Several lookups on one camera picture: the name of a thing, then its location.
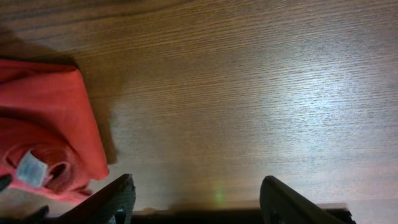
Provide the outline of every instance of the wood grain surface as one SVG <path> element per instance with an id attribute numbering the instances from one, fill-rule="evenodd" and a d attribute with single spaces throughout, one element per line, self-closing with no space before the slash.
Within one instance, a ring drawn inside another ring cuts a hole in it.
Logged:
<path id="1" fill-rule="evenodd" d="M 74 63 L 136 210 L 258 207 L 265 175 L 396 223 L 398 2 L 0 2 L 0 57 Z M 49 203 L 9 190 L 0 213 Z"/>

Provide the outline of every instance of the red fabric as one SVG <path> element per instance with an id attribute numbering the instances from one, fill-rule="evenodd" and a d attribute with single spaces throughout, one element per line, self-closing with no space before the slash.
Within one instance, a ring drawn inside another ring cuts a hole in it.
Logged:
<path id="1" fill-rule="evenodd" d="M 0 175 L 29 150 L 49 165 L 41 188 L 11 187 L 79 202 L 108 167 L 80 72 L 74 66 L 0 60 Z"/>

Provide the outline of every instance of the fabric tag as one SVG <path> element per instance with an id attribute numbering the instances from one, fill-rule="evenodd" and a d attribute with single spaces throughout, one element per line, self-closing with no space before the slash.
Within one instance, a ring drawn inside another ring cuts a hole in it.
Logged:
<path id="1" fill-rule="evenodd" d="M 34 157 L 30 151 L 27 151 L 18 164 L 17 178 L 33 187 L 41 187 L 48 165 Z"/>

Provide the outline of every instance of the red cloth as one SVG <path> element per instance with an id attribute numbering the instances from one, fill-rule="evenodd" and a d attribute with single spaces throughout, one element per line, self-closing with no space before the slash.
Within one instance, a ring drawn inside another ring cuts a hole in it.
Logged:
<path id="1" fill-rule="evenodd" d="M 49 165 L 44 186 L 16 177 L 29 150 Z M 74 66 L 0 60 L 0 175 L 11 187 L 80 202 L 90 179 L 108 175 L 98 128 L 80 72 Z"/>

